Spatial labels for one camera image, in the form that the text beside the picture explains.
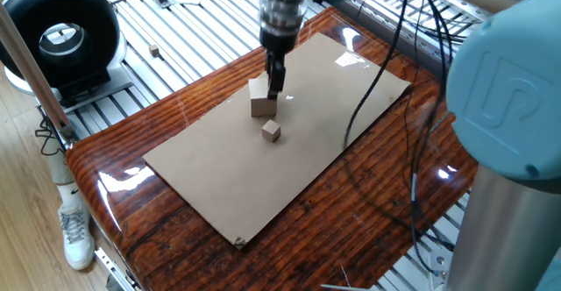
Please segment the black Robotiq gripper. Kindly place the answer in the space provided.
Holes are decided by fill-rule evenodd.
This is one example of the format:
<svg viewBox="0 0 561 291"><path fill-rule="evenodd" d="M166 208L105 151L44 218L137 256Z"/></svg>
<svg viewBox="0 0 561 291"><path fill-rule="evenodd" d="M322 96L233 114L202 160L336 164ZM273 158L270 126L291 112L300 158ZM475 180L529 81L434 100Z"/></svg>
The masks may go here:
<svg viewBox="0 0 561 291"><path fill-rule="evenodd" d="M270 100L276 100L283 90L286 75L283 55L295 48L298 34L298 29L279 30L265 26L260 28L259 41L266 51L267 98Z"/></svg>

